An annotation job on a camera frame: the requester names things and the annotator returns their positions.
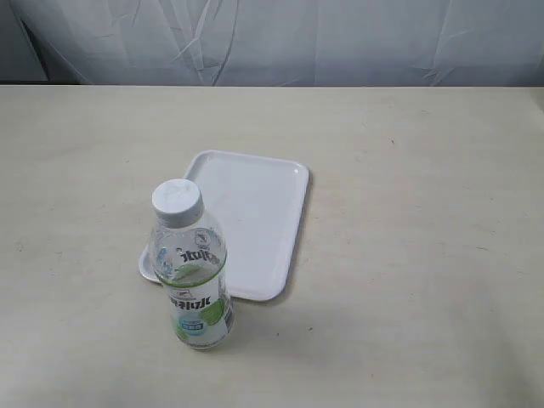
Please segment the white rectangular plastic tray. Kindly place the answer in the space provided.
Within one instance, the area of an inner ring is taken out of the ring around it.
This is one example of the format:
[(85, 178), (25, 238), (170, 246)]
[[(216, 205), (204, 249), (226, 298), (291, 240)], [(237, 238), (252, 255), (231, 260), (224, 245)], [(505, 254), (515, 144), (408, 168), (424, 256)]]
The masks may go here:
[(229, 294), (253, 302), (279, 296), (298, 240), (309, 169), (280, 158), (204, 150), (184, 178), (199, 187), (226, 238)]

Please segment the clear plastic bottle white cap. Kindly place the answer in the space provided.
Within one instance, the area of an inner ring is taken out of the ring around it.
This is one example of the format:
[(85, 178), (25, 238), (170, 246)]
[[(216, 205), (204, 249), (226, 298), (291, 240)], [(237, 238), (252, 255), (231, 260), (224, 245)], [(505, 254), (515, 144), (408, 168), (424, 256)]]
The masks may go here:
[(170, 179), (151, 196), (151, 272), (169, 301), (173, 330), (193, 349), (209, 349), (230, 333), (234, 311), (226, 287), (226, 241), (206, 209), (201, 190), (185, 178)]

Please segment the white wrinkled backdrop cloth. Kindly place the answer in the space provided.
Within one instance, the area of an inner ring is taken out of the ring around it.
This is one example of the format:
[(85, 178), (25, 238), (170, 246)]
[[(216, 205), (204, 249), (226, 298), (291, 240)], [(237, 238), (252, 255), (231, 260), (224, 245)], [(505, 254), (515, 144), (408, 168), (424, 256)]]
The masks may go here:
[(4, 1), (5, 83), (540, 86), (540, 1)]

